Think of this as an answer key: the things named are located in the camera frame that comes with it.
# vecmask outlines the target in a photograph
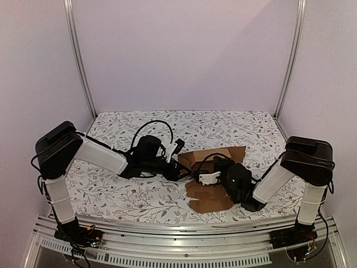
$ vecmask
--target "black cable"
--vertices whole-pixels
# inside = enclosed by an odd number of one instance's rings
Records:
[[[272,170],[272,168],[274,167],[274,165],[279,161],[279,159],[280,159],[286,152],[287,152],[287,151],[282,152],[282,153],[278,156],[278,158],[276,158],[276,160],[274,161],[274,163],[272,163],[272,164],[270,165],[270,167],[268,167],[268,169],[266,170],[266,172],[264,172],[264,174],[263,174],[263,176],[262,176],[262,178],[261,178],[260,180],[264,179],[264,178],[267,176],[267,174]]]
[[[33,166],[39,173],[41,173],[40,168],[38,166],[36,166],[33,162],[36,158],[38,158],[39,155],[43,154],[44,152],[45,152],[45,150],[43,150],[40,154],[35,155],[30,161],[31,166]]]
[[[107,145],[107,144],[105,144],[105,143],[103,143],[103,142],[101,142],[101,141],[98,141],[96,138],[90,137],[90,136],[88,136],[88,135],[86,135],[86,134],[84,134],[84,133],[82,133],[82,132],[80,132],[80,131],[76,131],[75,133],[77,133],[78,135],[80,135],[80,136],[82,136],[82,137],[87,138],[88,140],[94,141],[95,143],[97,143],[97,144],[99,144],[99,145],[102,145],[103,147],[105,147],[105,148],[107,148],[107,149],[109,149],[109,150],[112,150],[112,151],[114,151],[114,152],[116,152],[116,153],[118,153],[118,154],[125,155],[125,154],[127,153],[127,152],[124,152],[124,151],[122,151],[122,150],[118,150],[118,149],[115,149],[115,148],[111,148],[109,145]]]
[[[226,156],[226,155],[224,155],[224,154],[221,154],[221,153],[219,153],[219,152],[214,152],[213,154],[207,155],[207,156],[202,160],[202,162],[200,163],[200,165],[199,165],[199,167],[197,168],[197,171],[196,171],[196,172],[199,174],[199,173],[200,173],[200,170],[201,170],[201,168],[202,168],[202,166],[203,166],[203,164],[207,161],[207,159],[210,158],[210,157],[212,157],[212,156],[216,156],[216,155],[222,156],[222,157],[224,157],[224,158],[226,158],[226,159],[228,159],[228,160],[231,160],[231,158],[229,158],[228,156]]]
[[[77,263],[77,261],[74,259],[74,252],[76,252],[77,254],[80,254],[81,256],[83,256],[85,262],[87,263],[87,267],[81,266],[81,265],[79,265]],[[73,246],[72,246],[71,254],[72,254],[72,263],[74,263],[77,267],[79,267],[79,268],[90,268],[90,262],[88,261],[88,259],[87,259],[85,254],[83,254],[82,252],[78,251]]]
[[[288,148],[287,151],[283,152],[283,153],[279,156],[279,158],[280,158],[282,155],[284,155],[285,153],[287,153],[287,152],[295,152],[295,153],[297,153],[297,154],[299,154],[299,155],[303,155],[303,156],[305,156],[305,157],[308,157],[308,158],[311,158],[311,159],[315,159],[315,160],[321,161],[321,162],[323,162],[323,163],[329,163],[329,164],[332,165],[332,169],[334,169],[335,166],[336,166],[335,162],[333,162],[333,161],[331,161],[331,160],[326,160],[326,159],[323,159],[323,158],[319,158],[319,157],[315,157],[315,156],[312,156],[312,155],[308,155],[308,154],[306,154],[306,153],[304,153],[304,152],[297,151],[297,150],[290,150],[289,148]]]
[[[130,145],[130,149],[132,149],[134,147],[134,142],[135,142],[135,139],[136,137],[138,136],[139,132],[144,128],[146,127],[147,125],[149,124],[152,124],[152,123],[163,123],[164,125],[166,125],[168,127],[168,129],[170,130],[170,134],[171,134],[171,142],[173,142],[173,132],[172,132],[172,128],[170,127],[170,125],[163,121],[163,120],[152,120],[152,121],[149,121],[149,122],[146,122],[145,124],[143,124],[139,129],[138,131],[134,134],[134,137],[133,137],[133,140],[132,140],[132,144]]]
[[[331,194],[334,194],[334,192],[335,192],[334,182],[331,181],[327,186],[329,187],[330,193],[331,193]]]
[[[320,254],[320,252],[325,248],[325,246],[327,244],[327,240],[329,240],[329,225],[327,224],[327,221],[325,220],[325,218],[322,216],[320,208],[319,208],[319,210],[317,212],[318,212],[320,218],[323,220],[323,222],[326,225],[326,238],[325,238],[325,242],[322,245],[322,247],[320,248],[320,250],[315,255],[311,256],[310,258],[308,257],[306,260],[310,260],[312,258],[315,258],[318,254]]]
[[[255,178],[253,178],[253,177],[251,177],[251,179],[252,179],[252,181],[254,181],[254,182],[256,182],[256,183],[259,183],[259,182],[261,182],[262,181],[262,179],[255,179]]]
[[[161,157],[164,157],[166,154],[166,148],[164,147],[164,145],[160,144],[160,148],[161,148]]]
[[[44,182],[43,181],[40,182],[40,179],[42,179],[42,175],[37,177],[37,186],[41,194],[44,194]]]

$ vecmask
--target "aluminum frame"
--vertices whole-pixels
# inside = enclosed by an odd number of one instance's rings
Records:
[[[282,113],[284,103],[286,100],[286,95],[287,95],[287,92],[289,89],[291,77],[293,74],[297,51],[298,51],[302,28],[303,28],[305,9],[306,9],[306,0],[299,0],[297,15],[296,15],[295,31],[294,31],[294,36],[293,36],[293,43],[292,43],[291,51],[290,51],[290,58],[289,58],[286,72],[285,72],[284,82],[282,85],[282,89],[280,91],[278,103],[277,103],[277,106],[276,106],[276,109],[275,109],[275,112],[273,115],[273,118],[275,118],[277,121],[279,120],[280,115]]]
[[[65,13],[66,13],[66,18],[67,18],[69,35],[70,35],[70,39],[71,39],[71,43],[72,43],[74,59],[75,59],[76,66],[78,69],[78,74],[79,74],[80,82],[82,85],[85,101],[87,103],[87,106],[88,106],[88,109],[89,109],[92,119],[96,119],[98,113],[97,113],[97,110],[95,109],[93,97],[90,92],[89,83],[88,83],[88,79],[87,79],[87,76],[85,73],[83,59],[82,59],[82,55],[81,55],[80,48],[79,48],[78,36],[77,36],[77,31],[76,31],[76,26],[75,26],[75,21],[74,21],[72,0],[64,0],[64,5],[65,5]]]
[[[104,232],[103,238],[106,240],[106,244],[100,249],[88,249],[87,257],[91,261],[120,267],[135,267],[133,263],[123,264],[121,260],[142,261],[149,263],[147,267],[168,267],[167,264],[178,263],[186,263],[186,266],[181,266],[186,268],[208,267],[205,263],[217,263],[221,268],[225,268],[223,264],[228,263],[228,266],[232,267],[231,264],[236,260],[254,259],[284,250],[273,249],[269,243],[269,232],[293,226],[295,223],[295,216],[280,217],[277,221],[262,219],[252,222],[218,223],[215,226],[170,226],[141,222],[107,222],[102,219],[93,222],[92,218],[89,220],[81,216],[78,219],[83,226],[95,223],[96,227]],[[335,221],[333,217],[326,217],[326,220],[336,265],[338,268],[345,268],[346,255]],[[69,254],[69,243],[53,237],[56,226],[56,221],[52,217],[38,217],[28,254],[31,259],[26,262],[26,268],[33,268],[40,246]],[[319,236],[317,241],[323,241],[326,228],[321,218],[316,219],[315,227]]]
[[[68,24],[69,35],[70,35],[71,44],[72,44],[72,48],[73,48],[74,58],[75,58],[76,66],[78,69],[78,74],[80,77],[82,89],[84,92],[84,97],[85,97],[90,115],[92,116],[93,119],[96,119],[96,117],[98,116],[98,113],[97,113],[97,110],[95,109],[93,97],[92,97],[92,94],[90,91],[88,79],[87,79],[86,72],[84,69],[83,58],[82,58],[81,52],[80,52],[78,36],[77,36],[77,31],[76,31],[76,26],[75,26],[72,0],[64,0],[64,6],[65,6],[65,13],[66,13],[66,18],[67,18],[67,24]],[[295,30],[294,30],[294,34],[293,34],[293,43],[291,46],[289,61],[288,61],[287,69],[285,72],[282,89],[281,89],[279,97],[278,97],[278,103],[276,105],[275,112],[273,114],[273,118],[276,119],[279,129],[282,129],[278,120],[282,113],[282,109],[283,109],[283,106],[284,106],[284,103],[286,100],[286,95],[287,95],[287,92],[289,89],[289,85],[290,85],[290,81],[291,81],[291,77],[292,77],[292,73],[293,73],[293,69],[294,69],[294,65],[295,65],[295,61],[296,61],[296,56],[297,56],[301,33],[302,33],[302,28],[303,28],[303,21],[304,21],[304,17],[305,17],[305,9],[306,9],[306,0],[299,0],[297,15],[296,15]]]

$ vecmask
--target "white patterned fabric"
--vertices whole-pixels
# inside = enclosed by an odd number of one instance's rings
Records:
[[[266,112],[229,111],[152,111],[105,112],[95,120],[88,135],[116,149],[128,150],[141,125],[160,119],[173,128],[174,140],[185,141],[182,152],[228,146],[246,146],[243,164],[260,178],[284,150],[284,139]],[[154,135],[166,144],[170,132],[161,123],[145,127],[140,136]],[[234,205],[232,209],[198,214],[189,207],[185,184],[192,179],[167,181],[123,179],[82,161],[74,161],[67,176],[67,187],[77,214],[152,223],[222,223],[249,221],[296,214],[305,187],[293,178],[264,209],[251,213]]]

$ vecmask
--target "metal pole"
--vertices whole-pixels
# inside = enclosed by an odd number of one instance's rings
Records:
[[[77,31],[76,31],[75,22],[74,22],[72,0],[64,0],[64,4],[65,4],[65,13],[66,13],[66,18],[67,18],[69,35],[70,35],[70,39],[71,39],[71,43],[72,43],[73,54],[74,54],[74,58],[76,61],[80,82],[82,84],[84,97],[87,102],[90,115],[92,116],[93,119],[95,119],[97,117],[98,113],[94,106],[93,97],[90,92],[87,76],[85,74],[82,56],[81,56],[80,49],[79,49]]]
[[[291,77],[292,77],[292,73],[293,73],[293,69],[294,69],[294,64],[296,61],[297,50],[298,50],[299,43],[300,43],[303,19],[305,16],[305,9],[306,9],[306,0],[299,0],[297,16],[296,16],[295,31],[294,31],[293,43],[291,46],[288,67],[286,69],[283,86],[282,86],[282,89],[281,89],[281,92],[279,95],[279,100],[278,100],[278,103],[277,103],[277,106],[275,109],[275,113],[273,116],[276,120],[279,120],[279,117],[281,115],[281,112],[282,112],[282,109],[284,106],[284,102],[286,99],[286,94],[289,89],[289,85],[290,85],[290,81],[291,81]]]

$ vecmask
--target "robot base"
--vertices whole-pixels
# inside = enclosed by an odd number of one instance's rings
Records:
[[[57,229],[55,232],[55,238],[66,242],[75,242],[76,244],[83,247],[96,247],[97,244],[98,246],[101,244],[103,238],[102,231],[94,229],[88,232],[87,228],[79,227],[78,232],[87,234],[77,238],[70,238],[68,235]]]
[[[312,241],[317,238],[315,225],[304,225],[298,222],[291,228],[280,229],[270,232],[270,243],[273,248],[293,246]]]

